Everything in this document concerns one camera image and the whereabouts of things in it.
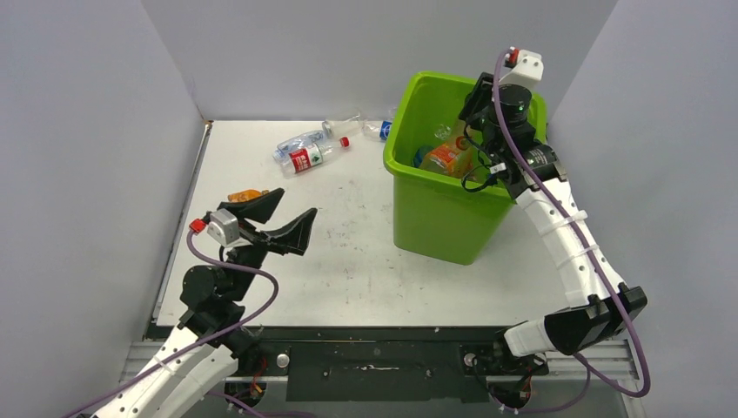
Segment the green plastic bin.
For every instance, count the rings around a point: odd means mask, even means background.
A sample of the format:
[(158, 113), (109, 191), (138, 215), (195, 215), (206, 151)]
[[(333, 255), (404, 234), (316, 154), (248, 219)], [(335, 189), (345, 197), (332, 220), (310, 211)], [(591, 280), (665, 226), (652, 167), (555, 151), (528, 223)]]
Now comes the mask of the green plastic bin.
[(476, 81), (435, 71), (410, 78), (384, 147), (393, 176), (395, 246), (438, 260), (471, 265), (513, 208), (500, 185), (466, 192), (460, 179), (413, 166), (441, 125), (451, 126)]

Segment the clear bottle silver cap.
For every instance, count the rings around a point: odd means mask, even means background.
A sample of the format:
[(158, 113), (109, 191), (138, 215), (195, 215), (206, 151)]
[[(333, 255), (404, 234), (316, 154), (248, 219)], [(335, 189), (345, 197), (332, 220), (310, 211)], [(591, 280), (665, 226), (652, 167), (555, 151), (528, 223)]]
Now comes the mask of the clear bottle silver cap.
[(359, 112), (333, 115), (326, 118), (321, 127), (328, 138), (351, 137), (361, 130), (363, 119)]

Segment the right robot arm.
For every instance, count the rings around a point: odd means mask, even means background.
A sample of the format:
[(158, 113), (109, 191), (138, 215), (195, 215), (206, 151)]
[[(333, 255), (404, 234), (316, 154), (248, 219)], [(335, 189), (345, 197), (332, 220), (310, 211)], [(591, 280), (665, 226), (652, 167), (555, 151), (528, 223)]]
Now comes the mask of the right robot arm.
[(555, 151), (536, 137), (528, 120), (533, 93), (517, 84), (493, 84), (480, 74), (459, 114), (471, 146), (488, 159), (487, 185), (501, 184), (534, 225), (559, 274), (567, 306), (509, 327), (492, 350), (504, 373), (528, 356), (577, 354), (628, 330), (647, 305), (641, 287), (629, 287), (607, 263), (575, 202)]

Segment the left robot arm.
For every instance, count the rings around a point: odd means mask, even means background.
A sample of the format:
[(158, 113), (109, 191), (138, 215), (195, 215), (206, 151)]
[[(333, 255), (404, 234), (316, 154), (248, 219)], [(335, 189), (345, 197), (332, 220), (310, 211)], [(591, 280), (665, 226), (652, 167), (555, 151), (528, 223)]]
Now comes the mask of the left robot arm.
[(304, 255), (318, 215), (313, 207), (278, 229), (260, 229), (284, 194), (277, 188), (246, 202), (222, 202), (189, 224), (186, 245), (201, 262), (184, 274), (185, 311), (144, 368), (94, 416), (181, 417), (225, 377), (257, 368), (258, 339), (243, 326), (279, 290), (262, 265), (269, 254)]

